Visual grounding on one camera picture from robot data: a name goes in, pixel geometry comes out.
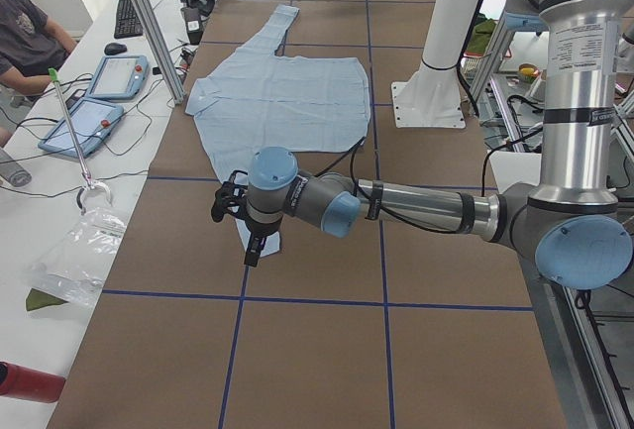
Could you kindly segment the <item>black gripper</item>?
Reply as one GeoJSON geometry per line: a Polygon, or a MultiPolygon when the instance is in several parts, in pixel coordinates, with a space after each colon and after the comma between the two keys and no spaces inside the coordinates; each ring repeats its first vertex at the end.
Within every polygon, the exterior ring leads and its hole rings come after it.
{"type": "Polygon", "coordinates": [[[253,217],[249,217],[246,224],[250,231],[250,237],[248,240],[248,249],[245,252],[244,264],[256,268],[262,250],[280,249],[279,228],[281,219],[263,223],[253,217]]]}

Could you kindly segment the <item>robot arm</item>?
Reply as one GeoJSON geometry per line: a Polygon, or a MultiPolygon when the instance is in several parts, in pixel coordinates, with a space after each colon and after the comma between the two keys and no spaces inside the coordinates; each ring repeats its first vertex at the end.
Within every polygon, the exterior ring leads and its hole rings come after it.
{"type": "Polygon", "coordinates": [[[549,32],[539,179],[529,157],[510,158],[509,182],[472,196],[299,168],[292,152],[266,148],[252,160],[240,201],[255,266],[284,216],[343,237],[360,219],[393,219],[444,235],[475,234],[515,251],[549,281],[592,290],[633,261],[633,233],[618,219],[608,182],[617,112],[613,102],[620,21],[633,0],[508,0],[549,32]]]}

